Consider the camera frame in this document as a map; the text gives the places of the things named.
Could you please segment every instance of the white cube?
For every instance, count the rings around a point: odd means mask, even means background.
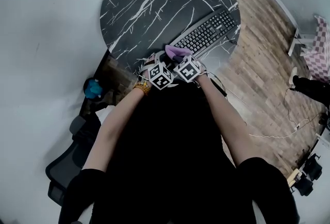
[[[173,82],[173,75],[161,63],[158,63],[149,71],[149,81],[159,90],[169,86]]]
[[[201,65],[194,57],[189,55],[184,57],[184,60],[174,68],[174,71],[183,80],[190,83],[201,73]]]

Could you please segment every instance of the blue object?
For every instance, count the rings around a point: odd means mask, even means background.
[[[103,88],[94,79],[89,80],[87,88],[85,89],[85,96],[89,99],[100,98]]]

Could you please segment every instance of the black sleeve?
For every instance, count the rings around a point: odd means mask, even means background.
[[[59,224],[71,224],[79,219],[102,191],[105,176],[105,172],[100,170],[85,169],[72,179],[64,195]]]
[[[250,158],[238,168],[244,191],[259,206],[267,224],[298,224],[300,217],[284,175],[262,158]]]

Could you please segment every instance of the black chair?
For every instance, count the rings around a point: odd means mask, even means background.
[[[313,183],[306,178],[305,174],[302,174],[300,180],[293,185],[296,189],[298,189],[301,196],[309,196],[309,194],[313,191]]]
[[[46,167],[50,179],[48,196],[62,206],[64,194],[71,180],[79,174],[93,147],[101,123],[95,113],[76,117],[70,126],[73,143]]]
[[[303,171],[309,175],[311,181],[317,180],[322,174],[322,166],[316,162],[315,158],[319,156],[313,154],[305,163]]]

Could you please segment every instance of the purple cloth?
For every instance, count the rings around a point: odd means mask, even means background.
[[[167,56],[169,56],[171,60],[173,60],[174,56],[185,57],[186,55],[192,54],[192,51],[189,50],[188,48],[177,48],[171,45],[166,45],[165,51]]]

